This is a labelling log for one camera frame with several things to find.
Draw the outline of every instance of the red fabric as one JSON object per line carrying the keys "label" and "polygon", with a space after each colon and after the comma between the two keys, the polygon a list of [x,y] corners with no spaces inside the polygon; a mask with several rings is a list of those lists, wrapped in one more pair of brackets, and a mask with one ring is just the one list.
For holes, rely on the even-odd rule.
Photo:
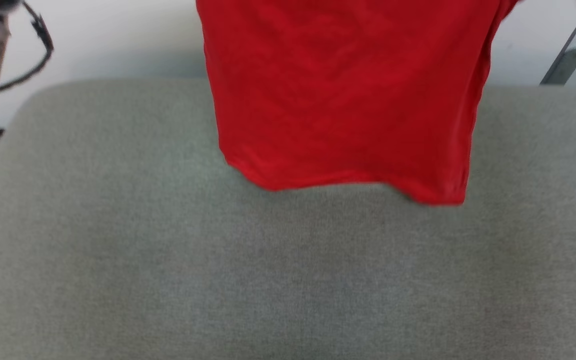
{"label": "red fabric", "polygon": [[219,146],[270,191],[466,197],[490,44],[517,0],[197,0]]}

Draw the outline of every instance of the black cable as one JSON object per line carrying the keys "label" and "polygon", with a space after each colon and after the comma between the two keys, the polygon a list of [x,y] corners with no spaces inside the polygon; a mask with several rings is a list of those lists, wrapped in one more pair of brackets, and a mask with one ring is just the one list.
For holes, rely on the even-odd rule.
{"label": "black cable", "polygon": [[34,28],[35,32],[37,32],[37,36],[39,39],[41,39],[43,46],[45,46],[46,54],[43,56],[43,59],[41,59],[41,62],[39,62],[39,64],[37,64],[37,66],[34,68],[30,69],[30,71],[14,80],[0,85],[0,91],[6,91],[7,89],[10,89],[16,85],[22,84],[23,82],[26,82],[34,75],[39,73],[39,71],[45,68],[48,60],[50,60],[50,58],[53,56],[53,51],[55,51],[53,38],[50,36],[50,32],[48,32],[44,18],[37,14],[27,2],[23,2],[23,7],[25,7],[26,11],[28,11],[28,14],[32,16],[32,27]]}

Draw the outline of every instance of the gray upholstered surface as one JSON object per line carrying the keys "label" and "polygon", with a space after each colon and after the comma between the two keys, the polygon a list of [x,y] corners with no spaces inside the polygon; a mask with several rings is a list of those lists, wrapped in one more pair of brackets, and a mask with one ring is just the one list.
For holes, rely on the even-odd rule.
{"label": "gray upholstered surface", "polygon": [[576,91],[489,89],[463,207],[267,193],[203,80],[35,96],[0,144],[0,360],[576,359]]}

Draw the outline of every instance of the gray fabric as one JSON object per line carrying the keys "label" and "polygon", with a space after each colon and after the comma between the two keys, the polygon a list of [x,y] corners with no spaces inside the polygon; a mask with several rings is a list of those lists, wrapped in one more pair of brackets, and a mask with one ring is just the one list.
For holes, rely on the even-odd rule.
{"label": "gray fabric", "polygon": [[491,88],[463,207],[269,193],[205,80],[44,91],[0,144],[0,360],[576,359],[576,90]]}

